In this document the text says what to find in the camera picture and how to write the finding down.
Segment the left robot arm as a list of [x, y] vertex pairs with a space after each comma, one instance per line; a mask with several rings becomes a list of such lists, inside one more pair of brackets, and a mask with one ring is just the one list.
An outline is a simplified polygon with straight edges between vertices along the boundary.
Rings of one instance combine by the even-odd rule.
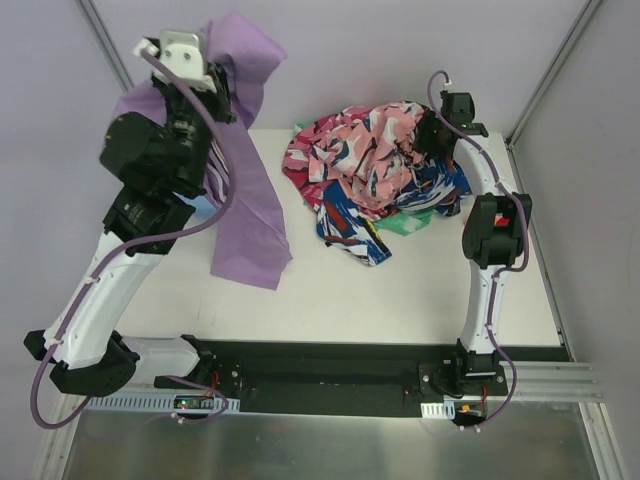
[[151, 91], [165, 118], [130, 110], [117, 114], [107, 130], [100, 163], [123, 187], [75, 298], [54, 325], [24, 340], [35, 359], [51, 364], [50, 379], [64, 394], [104, 397], [134, 376], [140, 356], [116, 326], [194, 214], [189, 200], [205, 193], [214, 137], [204, 113], [224, 123], [235, 120], [223, 67], [209, 64], [205, 77], [211, 87], [192, 91], [202, 109], [175, 85], [153, 78]]

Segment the lilac purple cloth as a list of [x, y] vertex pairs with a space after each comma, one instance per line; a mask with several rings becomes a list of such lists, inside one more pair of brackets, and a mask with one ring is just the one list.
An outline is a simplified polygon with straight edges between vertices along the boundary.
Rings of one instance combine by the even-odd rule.
[[208, 22], [202, 33], [207, 60], [227, 76], [232, 123], [218, 122], [199, 131], [221, 141], [224, 160], [211, 158], [201, 180], [209, 201], [222, 207], [210, 272], [219, 278], [275, 290], [292, 256], [282, 206], [249, 135], [261, 109], [264, 86], [285, 59], [282, 47], [238, 13]]

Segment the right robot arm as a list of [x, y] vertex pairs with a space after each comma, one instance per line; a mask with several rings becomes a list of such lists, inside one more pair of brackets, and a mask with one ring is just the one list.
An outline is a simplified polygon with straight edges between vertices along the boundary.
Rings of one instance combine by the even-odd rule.
[[508, 274], [528, 265], [532, 200], [500, 175], [489, 153], [488, 132], [474, 121], [471, 94], [443, 90], [440, 97], [441, 108], [419, 123], [415, 148], [446, 155], [467, 179], [474, 203], [461, 243], [471, 283], [462, 333], [451, 359], [429, 374], [429, 386], [461, 398], [503, 374], [497, 343], [500, 308]]

